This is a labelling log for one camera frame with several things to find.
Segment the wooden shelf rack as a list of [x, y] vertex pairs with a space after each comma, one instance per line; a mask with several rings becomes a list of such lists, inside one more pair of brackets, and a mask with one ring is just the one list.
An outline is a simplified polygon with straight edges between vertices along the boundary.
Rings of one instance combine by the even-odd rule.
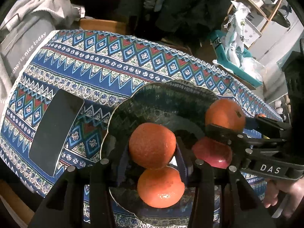
[[271, 23], [277, 23], [282, 27], [289, 28], [290, 22], [287, 17], [282, 14], [283, 8], [288, 6], [283, 5], [283, 0], [232, 0], [233, 2], [243, 3], [250, 13], [246, 17], [245, 31], [247, 35], [244, 36], [244, 45], [247, 49], [262, 37], [266, 27]]

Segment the red apple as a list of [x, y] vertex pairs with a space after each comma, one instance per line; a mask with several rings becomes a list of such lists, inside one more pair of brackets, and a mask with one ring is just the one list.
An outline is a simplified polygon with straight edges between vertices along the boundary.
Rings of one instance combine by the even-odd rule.
[[228, 145], [206, 136], [193, 145], [192, 151], [197, 159], [207, 162], [212, 167], [227, 169], [232, 161], [232, 150]]

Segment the orange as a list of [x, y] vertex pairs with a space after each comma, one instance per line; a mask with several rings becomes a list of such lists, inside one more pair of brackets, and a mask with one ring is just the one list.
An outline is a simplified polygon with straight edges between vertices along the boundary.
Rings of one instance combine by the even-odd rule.
[[129, 139], [132, 160], [146, 169], [160, 169], [170, 161], [176, 149], [174, 133], [163, 125], [143, 123]]
[[154, 208], [176, 204], [184, 194], [185, 185], [178, 170], [166, 166], [146, 169], [139, 177], [137, 191], [141, 200]]
[[205, 125], [217, 125], [235, 132], [242, 132], [246, 116], [241, 107], [231, 99], [216, 100], [205, 113]]

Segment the dark patterned bowl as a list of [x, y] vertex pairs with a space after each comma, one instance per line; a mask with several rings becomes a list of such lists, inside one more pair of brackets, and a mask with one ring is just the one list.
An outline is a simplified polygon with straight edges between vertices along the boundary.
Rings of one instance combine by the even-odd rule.
[[[144, 85], [113, 111], [103, 140], [103, 156], [110, 154], [118, 140], [129, 140], [132, 132], [143, 123], [165, 126], [192, 150], [196, 141], [205, 135], [205, 113], [216, 99], [212, 91], [183, 80]], [[181, 199], [170, 207], [150, 207], [137, 192], [137, 182], [144, 168], [131, 157], [129, 163], [133, 185], [110, 188], [115, 204], [145, 224], [188, 227], [195, 189], [185, 186]]]

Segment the black hanging jacket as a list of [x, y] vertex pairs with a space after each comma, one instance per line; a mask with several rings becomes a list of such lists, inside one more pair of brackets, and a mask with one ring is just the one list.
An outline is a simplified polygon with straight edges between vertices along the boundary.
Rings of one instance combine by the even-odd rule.
[[221, 28], [230, 4], [230, 0], [121, 0], [118, 14], [138, 38], [166, 39], [198, 49]]

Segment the orange on bowl rim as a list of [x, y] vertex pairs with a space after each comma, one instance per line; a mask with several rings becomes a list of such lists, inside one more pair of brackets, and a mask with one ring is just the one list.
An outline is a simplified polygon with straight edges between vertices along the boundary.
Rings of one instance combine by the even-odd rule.
[[246, 116], [241, 107], [231, 99], [216, 100], [205, 113], [205, 125], [217, 125], [235, 132], [242, 132]]

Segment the orange in bowl front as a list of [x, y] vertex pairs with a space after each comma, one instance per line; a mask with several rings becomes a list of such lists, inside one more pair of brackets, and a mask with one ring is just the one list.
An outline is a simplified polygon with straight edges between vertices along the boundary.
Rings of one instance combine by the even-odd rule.
[[176, 204], [184, 194], [185, 185], [178, 170], [166, 166], [146, 169], [139, 177], [137, 191], [141, 200], [154, 208]]

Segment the black smartphone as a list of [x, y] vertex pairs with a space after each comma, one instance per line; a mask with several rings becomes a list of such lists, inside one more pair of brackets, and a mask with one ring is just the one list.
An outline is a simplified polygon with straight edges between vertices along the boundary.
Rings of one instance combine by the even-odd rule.
[[42, 116], [29, 150], [29, 158], [50, 177], [56, 172], [67, 137], [84, 103], [84, 99], [60, 89]]

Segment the white gray clothes pile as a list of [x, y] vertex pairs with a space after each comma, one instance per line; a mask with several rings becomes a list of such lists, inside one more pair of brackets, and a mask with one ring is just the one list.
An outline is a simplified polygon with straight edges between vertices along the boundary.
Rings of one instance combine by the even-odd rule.
[[31, 54], [58, 28], [71, 28], [85, 16], [70, 0], [19, 0], [1, 24], [1, 106]]

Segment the teal plastic crate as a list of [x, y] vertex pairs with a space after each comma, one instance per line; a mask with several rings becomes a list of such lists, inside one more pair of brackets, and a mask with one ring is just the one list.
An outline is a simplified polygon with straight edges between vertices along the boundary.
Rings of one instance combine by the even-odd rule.
[[224, 50], [223, 44], [222, 44], [221, 39], [219, 37], [219, 35], [221, 33], [222, 33], [221, 31], [216, 30], [216, 31], [213, 31], [210, 34], [210, 41], [211, 41], [211, 43], [213, 45], [213, 48], [215, 50], [215, 53], [216, 53], [216, 56], [217, 56], [217, 62], [219, 64], [221, 64], [223, 67], [228, 68], [231, 71], [233, 71], [234, 75], [236, 75], [240, 79], [246, 81], [247, 83], [249, 83], [254, 88], [257, 88], [257, 87], [261, 86], [262, 82], [254, 79], [249, 74], [247, 74], [242, 69], [240, 69], [239, 67], [235, 66], [233, 63], [231, 63], [228, 60], [228, 58], [227, 58], [227, 56], [225, 54], [225, 50]]

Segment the blue patterned tablecloth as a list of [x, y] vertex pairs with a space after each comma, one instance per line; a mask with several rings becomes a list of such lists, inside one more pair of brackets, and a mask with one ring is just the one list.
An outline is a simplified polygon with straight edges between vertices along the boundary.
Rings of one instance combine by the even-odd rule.
[[[246, 86], [198, 58], [133, 36], [104, 31], [55, 30], [35, 38], [25, 49], [29, 58], [3, 102], [1, 159], [17, 182], [44, 197], [71, 165], [92, 166], [112, 111], [150, 82], [185, 80], [219, 98], [236, 101], [248, 117], [276, 111]], [[84, 99], [72, 133], [65, 143], [54, 176], [29, 158], [37, 127], [59, 89]]]

